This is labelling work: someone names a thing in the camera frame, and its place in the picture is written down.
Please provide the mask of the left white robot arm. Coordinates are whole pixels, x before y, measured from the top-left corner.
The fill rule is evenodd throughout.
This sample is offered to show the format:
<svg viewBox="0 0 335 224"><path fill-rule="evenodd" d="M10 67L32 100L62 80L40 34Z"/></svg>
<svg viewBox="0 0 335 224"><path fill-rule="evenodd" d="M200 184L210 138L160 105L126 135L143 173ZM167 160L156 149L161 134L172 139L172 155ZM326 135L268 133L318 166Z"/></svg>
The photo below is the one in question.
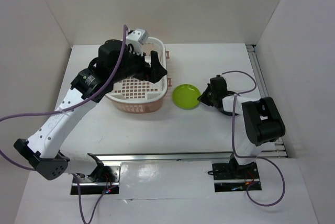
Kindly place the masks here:
<svg viewBox="0 0 335 224"><path fill-rule="evenodd" d="M18 139L14 148L47 180L65 172L70 159L60 147L80 120L110 93L115 83L133 77L155 84L167 75L165 56L150 51L145 61L141 43L108 40L98 49L98 56L71 82L64 101L51 113L46 123L28 139Z"/></svg>

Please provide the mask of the black plate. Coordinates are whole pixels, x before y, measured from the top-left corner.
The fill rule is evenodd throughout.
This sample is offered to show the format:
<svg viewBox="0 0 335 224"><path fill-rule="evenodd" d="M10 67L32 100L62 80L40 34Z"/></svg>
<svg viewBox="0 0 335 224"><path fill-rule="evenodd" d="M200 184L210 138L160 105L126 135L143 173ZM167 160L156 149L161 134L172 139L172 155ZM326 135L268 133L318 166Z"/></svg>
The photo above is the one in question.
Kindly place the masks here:
<svg viewBox="0 0 335 224"><path fill-rule="evenodd" d="M232 116L232 110L233 110L233 99L235 96L235 92L230 92L228 96L222 99L222 105L224 108L224 113L227 116ZM236 103L236 108L235 108L235 114L236 115L241 115L242 111L238 103Z"/></svg>

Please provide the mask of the lime green plate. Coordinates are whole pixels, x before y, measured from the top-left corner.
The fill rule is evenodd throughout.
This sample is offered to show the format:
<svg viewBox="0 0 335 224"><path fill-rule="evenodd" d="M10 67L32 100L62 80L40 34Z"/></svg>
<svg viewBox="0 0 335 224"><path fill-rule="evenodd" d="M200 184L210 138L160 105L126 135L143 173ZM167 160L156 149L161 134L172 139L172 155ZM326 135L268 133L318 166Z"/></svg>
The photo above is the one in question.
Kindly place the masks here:
<svg viewBox="0 0 335 224"><path fill-rule="evenodd" d="M200 91L191 84L178 85L172 92L173 103L181 109L194 109L198 106Z"/></svg>

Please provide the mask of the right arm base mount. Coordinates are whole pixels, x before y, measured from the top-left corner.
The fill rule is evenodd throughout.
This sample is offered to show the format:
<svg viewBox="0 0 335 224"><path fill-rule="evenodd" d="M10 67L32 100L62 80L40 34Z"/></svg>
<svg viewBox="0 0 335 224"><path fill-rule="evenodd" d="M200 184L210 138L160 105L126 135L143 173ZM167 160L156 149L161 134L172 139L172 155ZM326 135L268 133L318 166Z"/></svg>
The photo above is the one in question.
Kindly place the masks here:
<svg viewBox="0 0 335 224"><path fill-rule="evenodd" d="M207 172L213 177L214 189L219 192L242 192L249 186L250 191L261 191L262 186L258 167L255 162L238 166L230 163L214 163Z"/></svg>

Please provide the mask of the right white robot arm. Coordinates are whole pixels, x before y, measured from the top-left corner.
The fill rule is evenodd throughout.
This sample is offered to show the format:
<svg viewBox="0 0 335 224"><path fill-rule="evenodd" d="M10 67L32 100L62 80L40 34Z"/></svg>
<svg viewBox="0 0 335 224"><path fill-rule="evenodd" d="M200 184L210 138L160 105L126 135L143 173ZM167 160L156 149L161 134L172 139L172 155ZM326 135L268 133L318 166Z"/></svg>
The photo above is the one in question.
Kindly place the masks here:
<svg viewBox="0 0 335 224"><path fill-rule="evenodd" d="M244 132L234 137L235 151L232 154L228 171L234 178L240 178L252 167L252 156L258 156L264 146L275 142L285 135L286 129L275 101L271 97L247 98L228 90L226 80L217 75L210 79L205 91L198 101L226 116L240 118L242 124L235 124L235 130L241 128Z"/></svg>

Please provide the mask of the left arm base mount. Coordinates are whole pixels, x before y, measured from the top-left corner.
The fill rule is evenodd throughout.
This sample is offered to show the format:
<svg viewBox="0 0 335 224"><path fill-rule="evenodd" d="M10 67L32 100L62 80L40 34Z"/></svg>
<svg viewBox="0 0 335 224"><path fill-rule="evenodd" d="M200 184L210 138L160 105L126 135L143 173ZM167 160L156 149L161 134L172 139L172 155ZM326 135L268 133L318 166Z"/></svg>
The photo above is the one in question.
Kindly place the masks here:
<svg viewBox="0 0 335 224"><path fill-rule="evenodd" d="M88 174L76 173L72 180L70 195L78 195L76 178L82 195L100 195L105 192L107 195L119 194L119 182L121 174L121 163L104 163L98 156L88 153L89 168Z"/></svg>

